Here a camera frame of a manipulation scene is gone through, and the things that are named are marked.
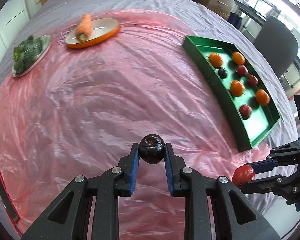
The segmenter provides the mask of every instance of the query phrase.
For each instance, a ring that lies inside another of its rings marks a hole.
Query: orange fruit
[[[243,94],[243,92],[244,92],[244,85],[238,80],[232,81],[230,85],[230,94],[233,95],[234,97],[239,97]]]
[[[256,92],[256,100],[259,105],[266,106],[270,102],[270,97],[266,91],[264,91],[263,89],[259,89]]]
[[[246,59],[240,52],[234,52],[232,54],[232,60],[237,64],[237,65],[244,65],[246,63]]]
[[[222,60],[222,57],[219,54],[211,53],[209,55],[209,62],[211,63],[211,65],[214,68],[220,68],[222,63],[223,63],[223,60]]]

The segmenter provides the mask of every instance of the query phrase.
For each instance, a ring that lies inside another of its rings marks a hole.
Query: orange plate
[[[83,49],[96,45],[115,35],[119,30],[119,21],[112,18],[103,18],[92,21],[92,34],[90,39],[79,42],[75,37],[75,30],[72,30],[65,39],[65,43],[72,49]]]

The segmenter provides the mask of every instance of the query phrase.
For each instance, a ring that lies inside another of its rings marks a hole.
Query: screw
[[[184,168],[182,169],[182,171],[183,171],[184,173],[191,173],[191,172],[192,172],[192,169],[189,168],[189,167],[184,167]]]
[[[83,182],[83,181],[84,181],[84,176],[78,175],[78,176],[75,177],[74,180],[75,180],[76,182]]]
[[[221,176],[221,177],[219,178],[219,181],[220,181],[221,183],[227,183],[227,182],[228,182],[228,178],[227,178],[227,177],[224,177],[224,176]]]
[[[113,173],[120,173],[121,172],[121,168],[120,167],[114,167],[114,168],[112,168],[112,172]]]

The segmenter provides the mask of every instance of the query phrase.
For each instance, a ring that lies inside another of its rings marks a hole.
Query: blue gripper pad
[[[297,212],[300,211],[300,201],[296,203],[296,211],[297,211]]]
[[[164,165],[166,168],[168,189],[170,191],[170,195],[172,196],[174,195],[173,172],[167,145],[165,145]]]
[[[139,151],[139,145],[137,147],[136,152],[134,153],[133,163],[130,172],[130,186],[129,186],[130,195],[133,194],[137,183],[137,174],[138,174],[139,160],[140,160],[138,151]]]
[[[270,160],[255,162],[255,163],[246,163],[246,165],[251,166],[254,169],[254,172],[256,174],[259,174],[259,173],[272,171],[275,167],[278,166],[278,163],[275,160],[270,159]]]

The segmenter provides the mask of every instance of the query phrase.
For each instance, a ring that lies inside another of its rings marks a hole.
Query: desk
[[[258,13],[254,8],[241,2],[240,0],[234,0],[234,3],[238,7],[238,10],[245,13],[248,17],[254,20],[261,27],[265,24],[267,19],[264,16],[262,16],[260,13]]]

